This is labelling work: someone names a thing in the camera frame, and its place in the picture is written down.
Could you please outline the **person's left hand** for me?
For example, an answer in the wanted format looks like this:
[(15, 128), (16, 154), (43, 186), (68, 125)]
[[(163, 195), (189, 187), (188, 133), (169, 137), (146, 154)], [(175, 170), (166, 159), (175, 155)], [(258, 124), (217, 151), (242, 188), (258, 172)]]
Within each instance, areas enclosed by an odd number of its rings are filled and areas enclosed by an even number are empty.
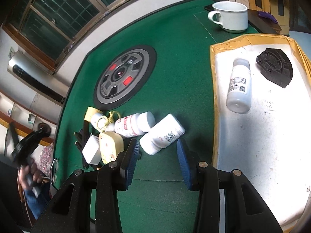
[(40, 184), (43, 180), (42, 172), (38, 169), (38, 166), (33, 158), (29, 158), (29, 165), (22, 166), (19, 169), (18, 181), (23, 190), (31, 190), (32, 187), (28, 184), (27, 176), (30, 175), (35, 183)]

